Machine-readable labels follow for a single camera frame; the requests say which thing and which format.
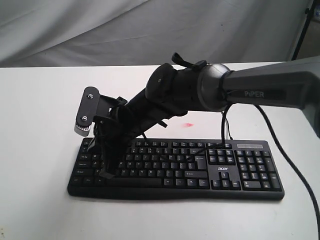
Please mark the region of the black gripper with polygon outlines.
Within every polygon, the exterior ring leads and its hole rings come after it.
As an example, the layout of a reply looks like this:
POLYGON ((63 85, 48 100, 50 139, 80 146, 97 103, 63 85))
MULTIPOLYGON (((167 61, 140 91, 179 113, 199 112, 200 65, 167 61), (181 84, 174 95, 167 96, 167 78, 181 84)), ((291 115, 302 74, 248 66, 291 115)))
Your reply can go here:
POLYGON ((116 163, 129 142, 140 135, 140 126, 133 111, 122 97, 100 97, 93 121, 94 137, 87 146, 87 153, 99 153, 101 147, 102 165, 99 176, 112 179, 116 163))

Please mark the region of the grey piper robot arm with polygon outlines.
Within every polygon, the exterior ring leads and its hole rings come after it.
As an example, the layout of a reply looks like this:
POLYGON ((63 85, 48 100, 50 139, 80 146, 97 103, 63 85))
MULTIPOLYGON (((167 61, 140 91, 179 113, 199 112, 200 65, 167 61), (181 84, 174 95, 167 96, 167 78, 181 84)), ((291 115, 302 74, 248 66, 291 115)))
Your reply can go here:
POLYGON ((163 120, 189 111, 225 112, 234 104, 296 108, 316 134, 320 132, 320 58, 231 70, 219 63, 165 63, 127 104, 117 104, 95 124, 95 142, 111 179, 129 143, 163 120))

